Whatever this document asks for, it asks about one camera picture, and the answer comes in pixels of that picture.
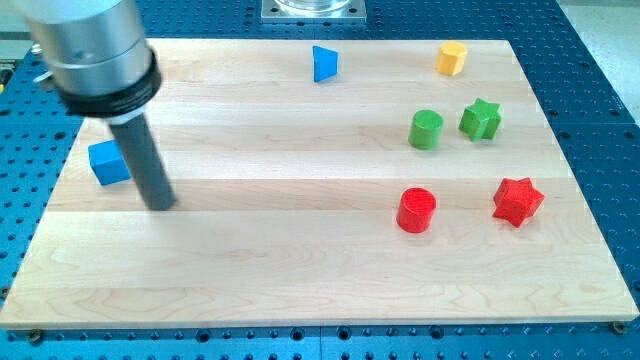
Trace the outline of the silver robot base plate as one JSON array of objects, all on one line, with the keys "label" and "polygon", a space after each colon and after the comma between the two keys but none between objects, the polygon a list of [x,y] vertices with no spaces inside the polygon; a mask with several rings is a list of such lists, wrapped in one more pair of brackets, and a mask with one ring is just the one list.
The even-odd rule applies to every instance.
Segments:
[{"label": "silver robot base plate", "polygon": [[364,23],[365,0],[262,0],[263,23]]}]

